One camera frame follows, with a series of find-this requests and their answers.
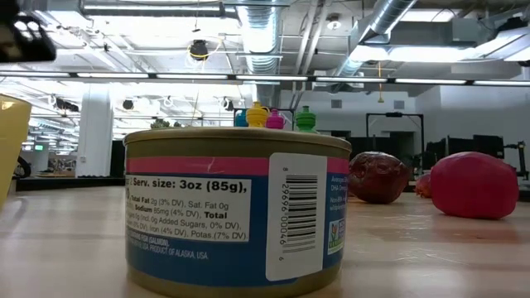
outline tin can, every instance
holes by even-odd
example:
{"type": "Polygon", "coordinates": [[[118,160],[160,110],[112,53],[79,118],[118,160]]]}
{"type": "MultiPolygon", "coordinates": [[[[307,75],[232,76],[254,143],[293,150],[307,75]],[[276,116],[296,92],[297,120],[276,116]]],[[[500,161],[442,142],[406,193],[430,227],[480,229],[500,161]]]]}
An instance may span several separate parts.
{"type": "Polygon", "coordinates": [[[345,241],[351,146],[262,128],[135,132],[127,260],[175,297],[286,297],[331,283],[345,241]]]}

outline wooden table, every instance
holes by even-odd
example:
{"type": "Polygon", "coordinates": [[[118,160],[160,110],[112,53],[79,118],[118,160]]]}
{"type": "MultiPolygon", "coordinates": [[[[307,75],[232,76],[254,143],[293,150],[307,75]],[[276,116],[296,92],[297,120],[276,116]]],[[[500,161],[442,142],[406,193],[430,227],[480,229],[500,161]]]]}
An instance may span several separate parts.
{"type": "MultiPolygon", "coordinates": [[[[126,278],[123,188],[19,194],[0,216],[0,297],[160,297],[126,278]]],[[[503,221],[405,194],[349,203],[340,277],[306,297],[530,297],[530,204],[503,221]]]]}

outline colorful bottle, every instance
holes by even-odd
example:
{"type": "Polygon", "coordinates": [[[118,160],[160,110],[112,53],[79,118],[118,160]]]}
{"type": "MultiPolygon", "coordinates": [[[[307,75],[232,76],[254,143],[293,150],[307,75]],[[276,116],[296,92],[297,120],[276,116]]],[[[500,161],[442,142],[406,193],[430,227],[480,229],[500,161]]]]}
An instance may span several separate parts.
{"type": "Polygon", "coordinates": [[[234,119],[234,126],[235,127],[248,127],[246,109],[239,110],[236,113],[235,119],[234,119]]]}
{"type": "Polygon", "coordinates": [[[248,126],[265,127],[269,112],[270,111],[267,107],[263,107],[259,102],[255,102],[253,106],[247,110],[248,126]]]}
{"type": "Polygon", "coordinates": [[[308,106],[303,106],[301,112],[296,113],[296,126],[300,132],[317,133],[313,129],[316,125],[316,115],[309,112],[308,106]]]}
{"type": "Polygon", "coordinates": [[[273,109],[271,114],[267,118],[267,123],[265,124],[266,128],[272,129],[283,129],[285,125],[285,118],[278,113],[278,110],[273,109]]]}

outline white column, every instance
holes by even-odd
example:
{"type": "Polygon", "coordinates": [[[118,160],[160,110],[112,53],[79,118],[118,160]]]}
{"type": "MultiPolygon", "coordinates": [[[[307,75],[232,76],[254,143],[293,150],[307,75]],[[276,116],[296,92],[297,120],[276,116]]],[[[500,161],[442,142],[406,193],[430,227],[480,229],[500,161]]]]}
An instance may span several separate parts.
{"type": "Polygon", "coordinates": [[[90,84],[83,95],[75,176],[108,176],[113,140],[109,84],[90,84]]]}
{"type": "Polygon", "coordinates": [[[36,174],[48,169],[48,160],[50,159],[50,144],[47,142],[35,142],[33,153],[31,154],[31,169],[36,174]]]}

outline can lid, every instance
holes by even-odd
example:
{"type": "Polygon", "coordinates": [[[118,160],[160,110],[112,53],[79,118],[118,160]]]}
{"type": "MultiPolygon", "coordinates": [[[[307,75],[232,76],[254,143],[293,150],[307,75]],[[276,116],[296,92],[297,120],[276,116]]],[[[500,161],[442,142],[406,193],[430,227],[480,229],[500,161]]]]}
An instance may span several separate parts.
{"type": "Polygon", "coordinates": [[[338,137],[323,136],[318,134],[288,132],[282,130],[252,128],[252,127],[179,127],[159,128],[141,132],[129,133],[123,142],[128,145],[132,142],[159,139],[186,139],[186,138],[212,138],[212,139],[252,139],[284,142],[302,142],[310,144],[338,147],[351,151],[351,144],[338,137]]]}

